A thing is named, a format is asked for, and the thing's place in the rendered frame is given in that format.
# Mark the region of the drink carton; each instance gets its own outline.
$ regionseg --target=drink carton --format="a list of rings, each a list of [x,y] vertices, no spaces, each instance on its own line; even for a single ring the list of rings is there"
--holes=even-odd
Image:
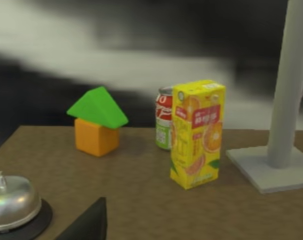
[[[218,178],[224,102],[212,80],[173,87],[170,177],[186,190]]]

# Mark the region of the can lid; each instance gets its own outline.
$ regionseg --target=can lid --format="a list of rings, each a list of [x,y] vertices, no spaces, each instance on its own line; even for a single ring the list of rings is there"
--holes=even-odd
[[[172,96],[173,95],[173,86],[161,87],[159,93],[164,96]]]

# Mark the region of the white pole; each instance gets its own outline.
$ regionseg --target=white pole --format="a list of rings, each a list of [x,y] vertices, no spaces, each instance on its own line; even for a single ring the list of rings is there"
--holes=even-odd
[[[282,41],[267,151],[277,169],[291,163],[303,91],[303,0],[288,1]]]

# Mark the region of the green triangular block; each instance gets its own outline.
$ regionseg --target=green triangular block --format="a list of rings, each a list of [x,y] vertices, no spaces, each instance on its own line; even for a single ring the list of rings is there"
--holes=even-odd
[[[110,129],[128,123],[123,111],[103,86],[86,92],[67,114]]]

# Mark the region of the orange slice illustration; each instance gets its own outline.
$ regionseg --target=orange slice illustration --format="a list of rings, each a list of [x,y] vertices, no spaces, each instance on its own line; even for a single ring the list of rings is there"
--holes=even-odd
[[[190,165],[189,167],[185,168],[185,172],[189,176],[198,173],[201,170],[201,168],[204,166],[205,161],[206,161],[205,155],[202,155],[192,165]]]
[[[217,122],[209,125],[202,138],[202,146],[209,153],[215,153],[221,149],[223,123]]]
[[[174,125],[174,122],[171,123],[170,133],[171,133],[171,147],[173,148],[177,142],[177,132],[176,132],[176,127]]]
[[[187,121],[191,121],[193,112],[201,107],[201,102],[196,96],[188,96],[183,101],[182,107],[187,111]]]

